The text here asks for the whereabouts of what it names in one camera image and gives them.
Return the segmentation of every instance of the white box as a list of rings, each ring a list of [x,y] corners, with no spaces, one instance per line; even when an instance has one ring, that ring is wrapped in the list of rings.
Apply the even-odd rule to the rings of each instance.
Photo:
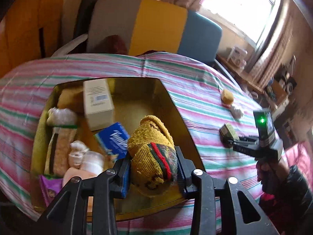
[[[84,108],[90,130],[113,124],[114,105],[106,79],[84,81]]]

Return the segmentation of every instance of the purple package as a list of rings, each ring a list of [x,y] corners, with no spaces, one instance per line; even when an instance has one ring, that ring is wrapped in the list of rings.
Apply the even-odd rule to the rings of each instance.
[[[49,204],[53,201],[54,197],[62,189],[63,179],[47,179],[43,175],[39,175],[40,188],[43,194],[44,202],[48,207]]]

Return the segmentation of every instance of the dark sleeve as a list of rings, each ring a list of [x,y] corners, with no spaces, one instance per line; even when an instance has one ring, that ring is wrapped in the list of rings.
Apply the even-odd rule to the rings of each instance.
[[[296,165],[290,167],[289,175],[275,193],[275,198],[290,204],[293,219],[297,223],[293,228],[296,234],[312,232],[313,195]]]

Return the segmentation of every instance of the screw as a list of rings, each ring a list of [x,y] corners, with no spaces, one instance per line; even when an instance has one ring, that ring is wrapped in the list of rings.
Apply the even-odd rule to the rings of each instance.
[[[80,180],[80,177],[72,177],[71,178],[72,183],[77,183],[77,182],[79,182],[79,180]]]
[[[193,171],[193,173],[194,173],[195,175],[197,175],[197,176],[201,176],[201,175],[203,174],[203,171],[200,170],[200,169],[195,169],[195,170]]]
[[[229,181],[230,183],[232,183],[232,184],[237,184],[237,183],[238,183],[238,179],[235,178],[235,177],[229,177],[229,178],[228,178],[228,181]]]
[[[107,169],[105,171],[108,175],[114,175],[115,174],[115,170],[114,169]]]

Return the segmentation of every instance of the striped tablecloth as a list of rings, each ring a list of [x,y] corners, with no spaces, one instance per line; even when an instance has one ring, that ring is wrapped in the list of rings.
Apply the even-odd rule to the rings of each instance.
[[[56,84],[99,77],[154,77],[161,80],[213,177],[237,177],[255,199],[262,194],[253,158],[224,148],[219,128],[231,122],[239,135],[257,134],[253,110],[259,105],[224,76],[196,60],[165,52],[143,57],[73,54],[27,62],[0,80],[0,188],[33,219],[29,170],[39,116]],[[235,121],[220,93],[232,91],[245,116]],[[221,225],[216,201],[217,228]],[[189,234],[193,201],[148,217],[118,223],[119,234]]]

